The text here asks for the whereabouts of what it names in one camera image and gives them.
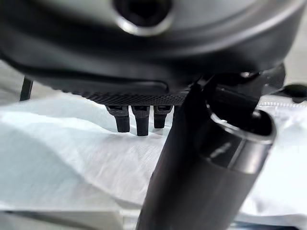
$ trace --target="white cloth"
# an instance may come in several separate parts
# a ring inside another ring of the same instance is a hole
[[[307,229],[307,109],[272,100],[276,146],[237,219]],[[163,130],[152,116],[138,137],[132,114],[118,133],[104,106],[70,95],[0,108],[0,209],[114,212],[134,229],[171,127],[172,114]]]

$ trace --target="white surface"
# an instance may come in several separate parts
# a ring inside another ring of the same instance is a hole
[[[285,105],[264,108],[279,136],[238,219],[307,229],[307,109]],[[103,106],[68,95],[1,108],[1,209],[113,211],[133,229],[171,117],[137,137],[133,116],[120,134]]]

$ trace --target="white fabric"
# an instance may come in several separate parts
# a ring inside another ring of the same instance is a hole
[[[307,229],[307,109],[263,105],[279,135],[237,219]],[[121,134],[104,106],[69,95],[2,107],[0,209],[112,211],[134,229],[171,127],[172,114],[163,130],[152,114],[149,136],[138,137],[132,114]]]

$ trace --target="black plastic housing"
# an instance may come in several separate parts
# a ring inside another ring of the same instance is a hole
[[[2,0],[0,52],[17,70],[56,89],[172,94],[205,73],[257,72],[281,64],[304,5],[258,1],[212,25],[140,38],[63,18],[35,1]]]

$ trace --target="black leg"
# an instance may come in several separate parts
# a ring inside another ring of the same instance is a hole
[[[29,80],[25,77],[23,87],[22,87],[21,93],[20,93],[20,99],[19,99],[20,102],[27,101],[27,100],[30,99],[31,91],[32,91],[32,85],[33,85],[33,81]]]

